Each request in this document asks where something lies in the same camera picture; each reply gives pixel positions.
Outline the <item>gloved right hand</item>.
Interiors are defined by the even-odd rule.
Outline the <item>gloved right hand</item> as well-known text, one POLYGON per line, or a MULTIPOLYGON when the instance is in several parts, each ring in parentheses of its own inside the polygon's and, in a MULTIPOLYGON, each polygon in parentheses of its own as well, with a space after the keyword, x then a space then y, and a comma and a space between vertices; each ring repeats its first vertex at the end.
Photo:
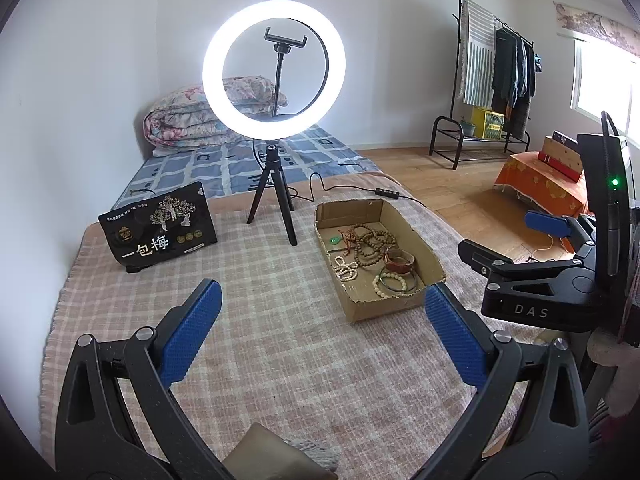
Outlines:
POLYGON ((596 330, 587 344, 596 364, 612 368, 604 388, 608 422, 602 427, 602 444, 585 473, 585 479, 639 478, 639 348, 596 330))

